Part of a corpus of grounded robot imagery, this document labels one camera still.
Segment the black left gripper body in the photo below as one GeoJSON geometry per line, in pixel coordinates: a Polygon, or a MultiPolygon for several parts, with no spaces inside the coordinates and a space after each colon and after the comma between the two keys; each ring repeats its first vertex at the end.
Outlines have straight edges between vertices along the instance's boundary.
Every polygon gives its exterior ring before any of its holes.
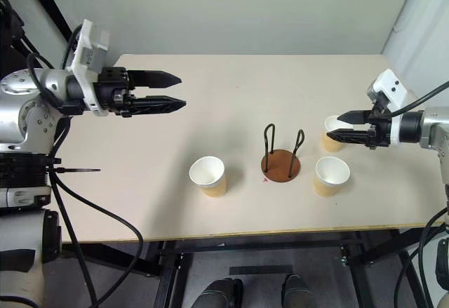
{"type": "Polygon", "coordinates": [[[94,83],[101,108],[122,117],[132,117],[130,101],[134,98],[133,89],[125,67],[103,67],[94,83]]]}

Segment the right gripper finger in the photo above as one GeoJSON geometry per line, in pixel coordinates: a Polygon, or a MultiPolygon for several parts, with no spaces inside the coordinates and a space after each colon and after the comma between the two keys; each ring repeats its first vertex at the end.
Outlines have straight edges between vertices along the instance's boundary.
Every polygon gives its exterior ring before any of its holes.
{"type": "Polygon", "coordinates": [[[354,130],[349,128],[339,128],[326,133],[326,135],[340,143],[365,145],[368,140],[366,130],[354,130]]]}
{"type": "Polygon", "coordinates": [[[351,110],[338,116],[337,120],[351,125],[362,125],[369,122],[370,110],[351,110]]]}

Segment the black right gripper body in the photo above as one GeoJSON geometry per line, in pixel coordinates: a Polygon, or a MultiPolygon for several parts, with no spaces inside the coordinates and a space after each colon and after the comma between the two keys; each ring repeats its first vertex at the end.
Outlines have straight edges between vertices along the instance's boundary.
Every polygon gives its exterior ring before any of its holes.
{"type": "Polygon", "coordinates": [[[388,147],[391,144],[391,117],[381,112],[370,110],[366,112],[367,130],[365,146],[369,149],[388,147]]]}

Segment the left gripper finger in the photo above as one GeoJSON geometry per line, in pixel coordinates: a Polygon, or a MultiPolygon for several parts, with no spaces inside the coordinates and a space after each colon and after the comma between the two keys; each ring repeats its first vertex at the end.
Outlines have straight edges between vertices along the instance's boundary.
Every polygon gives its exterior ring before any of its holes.
{"type": "Polygon", "coordinates": [[[132,98],[130,100],[130,114],[168,114],[175,112],[187,103],[184,100],[172,98],[166,95],[146,96],[145,98],[132,98]]]}
{"type": "Polygon", "coordinates": [[[182,82],[177,76],[159,70],[128,70],[128,78],[134,87],[168,88],[182,82]]]}

